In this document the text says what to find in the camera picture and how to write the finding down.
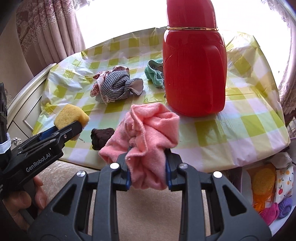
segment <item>red vacuum flask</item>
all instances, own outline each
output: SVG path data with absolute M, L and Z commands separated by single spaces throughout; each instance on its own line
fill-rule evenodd
M 225 105 L 227 56 L 210 0 L 167 0 L 163 41 L 166 99 L 183 115 L 218 113 Z

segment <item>gold ring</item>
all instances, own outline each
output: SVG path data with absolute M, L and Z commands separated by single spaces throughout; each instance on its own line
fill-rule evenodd
M 166 27 L 168 30 L 207 30 L 207 31 L 218 31 L 218 28 L 204 28 L 204 27 Z

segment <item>teal towel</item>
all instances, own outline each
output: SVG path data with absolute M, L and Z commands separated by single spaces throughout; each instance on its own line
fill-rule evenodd
M 144 70 L 148 80 L 152 80 L 155 87 L 165 88 L 163 78 L 163 60 L 162 58 L 156 60 L 149 60 L 147 67 Z

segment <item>brown cloth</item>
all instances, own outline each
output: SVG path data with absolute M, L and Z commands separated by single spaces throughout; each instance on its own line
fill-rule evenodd
M 93 129 L 91 131 L 91 144 L 94 150 L 101 150 L 114 134 L 113 128 Z

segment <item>ornate knob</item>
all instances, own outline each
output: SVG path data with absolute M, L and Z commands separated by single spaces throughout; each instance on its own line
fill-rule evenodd
M 13 145 L 15 145 L 15 146 L 18 146 L 19 144 L 21 144 L 22 143 L 22 140 L 20 139 L 20 138 L 13 138 L 12 140 L 11 140 L 11 145 L 13 144 Z

